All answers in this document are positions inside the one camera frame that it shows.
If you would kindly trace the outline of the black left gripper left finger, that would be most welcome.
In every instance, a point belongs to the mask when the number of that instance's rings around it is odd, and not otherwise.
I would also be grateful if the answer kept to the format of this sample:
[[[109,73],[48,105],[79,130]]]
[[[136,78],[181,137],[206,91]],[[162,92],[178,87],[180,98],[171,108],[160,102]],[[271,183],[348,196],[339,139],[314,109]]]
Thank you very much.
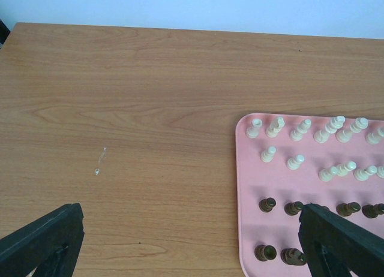
[[[84,235],[81,205],[65,204],[1,239],[1,276],[72,276]]]

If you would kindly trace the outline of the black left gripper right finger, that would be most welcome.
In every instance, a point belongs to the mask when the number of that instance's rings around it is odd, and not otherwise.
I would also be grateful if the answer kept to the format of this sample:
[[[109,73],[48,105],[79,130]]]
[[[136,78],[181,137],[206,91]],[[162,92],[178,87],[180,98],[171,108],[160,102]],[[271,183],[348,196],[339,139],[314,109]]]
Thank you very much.
[[[299,241],[312,276],[383,276],[383,239],[326,210],[304,205]]]

